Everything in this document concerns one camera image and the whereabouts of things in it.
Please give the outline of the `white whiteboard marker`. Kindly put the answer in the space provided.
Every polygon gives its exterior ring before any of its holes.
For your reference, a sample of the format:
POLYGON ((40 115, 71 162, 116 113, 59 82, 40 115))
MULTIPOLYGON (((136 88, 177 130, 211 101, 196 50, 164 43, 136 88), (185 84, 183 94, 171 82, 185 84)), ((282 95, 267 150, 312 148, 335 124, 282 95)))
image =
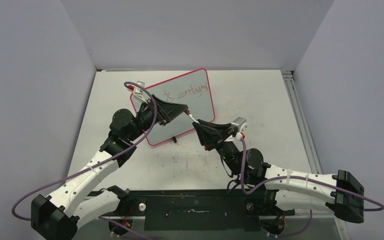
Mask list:
POLYGON ((195 122, 195 123, 199 123, 199 122, 192 116, 192 114, 189 114, 188 116, 192 119, 193 122, 195 122))

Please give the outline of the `pink framed whiteboard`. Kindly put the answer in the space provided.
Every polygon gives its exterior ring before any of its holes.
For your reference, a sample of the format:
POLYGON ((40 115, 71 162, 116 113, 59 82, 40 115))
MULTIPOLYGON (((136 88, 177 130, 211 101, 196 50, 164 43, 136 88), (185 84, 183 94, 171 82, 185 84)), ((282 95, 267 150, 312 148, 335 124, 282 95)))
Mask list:
MULTIPOLYGON (((206 122, 212 122, 215 119, 209 77, 203 68, 188 72, 134 72, 130 81, 145 83, 145 88, 163 101, 188 105, 188 110, 195 119, 206 122)), ((147 142, 150 146, 157 146, 192 130, 192 119, 182 113, 167 126, 156 124, 148 135, 147 142)))

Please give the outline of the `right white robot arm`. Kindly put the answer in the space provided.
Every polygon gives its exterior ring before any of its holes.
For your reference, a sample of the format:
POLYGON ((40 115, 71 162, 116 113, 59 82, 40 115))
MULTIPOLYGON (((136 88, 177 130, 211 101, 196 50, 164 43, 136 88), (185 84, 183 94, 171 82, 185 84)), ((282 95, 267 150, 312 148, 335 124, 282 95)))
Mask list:
POLYGON ((237 183, 246 194, 265 190, 262 201, 265 212, 279 210, 318 210, 334 213, 344 221, 364 222, 363 185, 348 171, 336 174, 311 174, 282 168, 267 163, 256 148, 239 150, 235 141, 244 140, 246 120, 237 118, 232 123, 215 124, 201 119, 192 122, 200 144, 205 150, 215 150, 223 167, 230 170, 230 177, 237 176, 237 183))

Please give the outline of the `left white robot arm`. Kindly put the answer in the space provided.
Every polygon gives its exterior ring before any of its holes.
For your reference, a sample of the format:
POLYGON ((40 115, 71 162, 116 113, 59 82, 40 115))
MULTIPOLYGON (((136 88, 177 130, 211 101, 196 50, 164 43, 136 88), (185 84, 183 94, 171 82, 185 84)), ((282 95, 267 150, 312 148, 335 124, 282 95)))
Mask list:
POLYGON ((148 133, 154 124, 164 126, 187 111, 187 105, 157 97, 143 102, 136 115, 125 108, 117 110, 108 138, 89 163, 48 196, 39 194, 32 200, 31 227, 46 240, 70 240, 78 229, 103 214, 125 214, 127 194, 115 185, 96 197, 86 197, 132 156, 136 150, 133 140, 148 133))

